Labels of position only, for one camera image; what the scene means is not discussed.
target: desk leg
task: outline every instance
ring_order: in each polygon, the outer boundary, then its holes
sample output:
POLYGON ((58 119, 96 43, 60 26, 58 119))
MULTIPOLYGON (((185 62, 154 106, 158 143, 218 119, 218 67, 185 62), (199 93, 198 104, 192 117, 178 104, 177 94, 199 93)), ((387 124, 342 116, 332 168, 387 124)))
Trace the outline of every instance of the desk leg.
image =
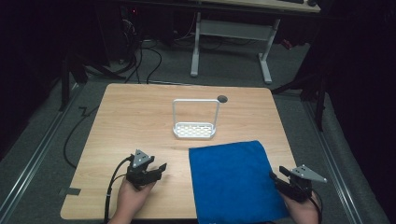
POLYGON ((191 62, 191 76, 198 76, 198 67, 199 67, 199 36, 201 32, 201 13, 197 12, 197 22, 195 29, 195 46, 194 52, 192 53, 192 62, 191 62))
POLYGON ((272 27, 269 38, 267 40, 267 45, 265 47, 265 51, 264 51, 264 53, 259 54, 260 65, 262 66, 262 75, 264 77, 264 82, 266 84, 272 83, 271 74, 270 74, 270 71, 268 69, 268 64, 267 64, 267 57, 270 52, 271 46, 274 42, 274 38, 275 38, 277 27, 279 26, 279 23, 280 23, 280 19, 275 20, 274 26, 272 27))

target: hand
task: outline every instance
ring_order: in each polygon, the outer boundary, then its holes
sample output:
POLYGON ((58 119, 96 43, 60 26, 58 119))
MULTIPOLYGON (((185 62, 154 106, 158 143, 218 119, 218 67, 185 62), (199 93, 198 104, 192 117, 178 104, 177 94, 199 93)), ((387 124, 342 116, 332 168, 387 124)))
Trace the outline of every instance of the hand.
MULTIPOLYGON (((314 204, 306 200, 303 203, 298 203, 288 196, 280 193, 280 196, 285 201, 285 204, 289 210, 291 218, 297 224, 318 224, 318 211, 314 204)), ((318 204, 317 195, 313 192, 312 199, 318 204)))
POLYGON ((134 215, 143 207, 155 183, 147 184, 141 190, 138 190, 124 178, 119 190, 116 213, 108 223, 131 223, 134 215))

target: white desk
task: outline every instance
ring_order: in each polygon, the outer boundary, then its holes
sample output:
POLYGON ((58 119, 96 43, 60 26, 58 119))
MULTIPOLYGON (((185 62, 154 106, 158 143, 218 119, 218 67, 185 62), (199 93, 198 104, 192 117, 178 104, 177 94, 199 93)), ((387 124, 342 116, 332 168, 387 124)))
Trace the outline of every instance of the white desk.
MULTIPOLYGON (((306 13, 319 13, 318 6, 310 7, 306 1, 303 4, 295 4, 276 0, 201 0, 201 2, 231 4, 244 7, 267 7, 276 10, 291 10, 306 13)), ((227 21, 201 20, 201 13, 197 13, 195 45, 192 53, 191 76, 197 77, 199 70, 199 41, 200 35, 216 35, 232 38, 244 38, 265 41, 266 45, 258 55, 262 67, 262 75, 266 84, 272 83, 268 69, 267 57, 274 42, 280 19, 274 21, 273 25, 254 25, 227 21)))

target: wooden table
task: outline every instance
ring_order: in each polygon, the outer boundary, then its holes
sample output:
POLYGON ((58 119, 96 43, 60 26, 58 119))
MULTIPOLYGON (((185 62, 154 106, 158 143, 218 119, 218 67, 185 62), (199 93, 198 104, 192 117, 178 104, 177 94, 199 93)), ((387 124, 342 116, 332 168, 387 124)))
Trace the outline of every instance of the wooden table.
MULTIPOLYGON (((106 189, 117 165, 137 148, 155 156, 148 168, 167 162, 136 218, 196 218, 189 148, 259 140, 277 172, 294 168, 290 146, 271 92, 265 88, 110 84, 96 115, 67 195, 64 219, 99 219, 105 211, 106 189), (211 140, 177 140, 173 134, 172 102, 178 98, 216 99, 221 104, 217 131, 211 140)), ((120 168, 125 174, 127 166, 120 168)), ((120 180, 113 185, 110 216, 116 208, 120 180)))

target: blue towel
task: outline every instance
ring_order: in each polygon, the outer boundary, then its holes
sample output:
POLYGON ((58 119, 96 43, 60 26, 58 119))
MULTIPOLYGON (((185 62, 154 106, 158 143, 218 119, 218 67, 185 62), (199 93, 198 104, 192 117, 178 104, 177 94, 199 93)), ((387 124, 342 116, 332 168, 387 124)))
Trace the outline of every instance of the blue towel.
POLYGON ((257 223, 289 215, 259 141, 190 148, 200 224, 257 223))

